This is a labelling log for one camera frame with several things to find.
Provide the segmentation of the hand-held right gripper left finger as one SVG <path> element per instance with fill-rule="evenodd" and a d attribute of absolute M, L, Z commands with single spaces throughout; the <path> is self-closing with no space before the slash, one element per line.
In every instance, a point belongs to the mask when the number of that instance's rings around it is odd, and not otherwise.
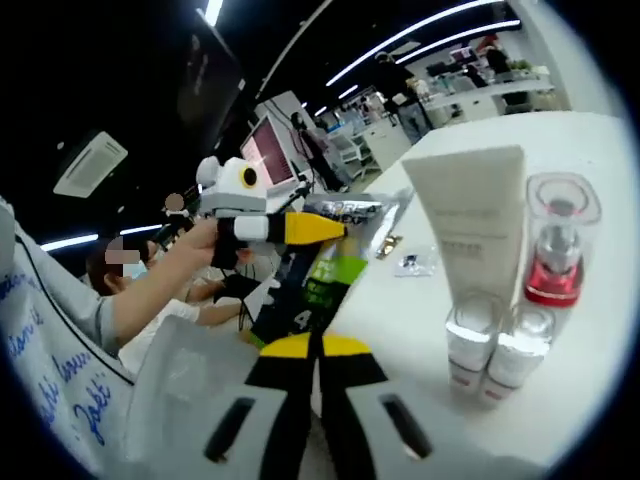
<path fill-rule="evenodd" d="M 261 351 L 157 334 L 132 400 L 135 479 L 296 479 L 311 429 L 310 336 Z"/>

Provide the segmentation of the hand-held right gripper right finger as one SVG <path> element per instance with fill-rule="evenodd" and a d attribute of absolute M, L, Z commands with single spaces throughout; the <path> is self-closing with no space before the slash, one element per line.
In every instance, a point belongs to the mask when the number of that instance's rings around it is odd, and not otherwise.
<path fill-rule="evenodd" d="M 506 479 L 509 462 L 466 439 L 419 389 L 390 379 L 354 338 L 319 342 L 321 421 L 340 479 Z"/>

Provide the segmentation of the person's left hand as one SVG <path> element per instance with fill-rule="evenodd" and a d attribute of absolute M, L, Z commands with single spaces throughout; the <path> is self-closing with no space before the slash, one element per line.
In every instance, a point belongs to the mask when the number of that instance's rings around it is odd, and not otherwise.
<path fill-rule="evenodd" d="M 185 235 L 190 255 L 199 267 L 211 264 L 218 238 L 217 220 L 214 217 L 201 219 Z"/>

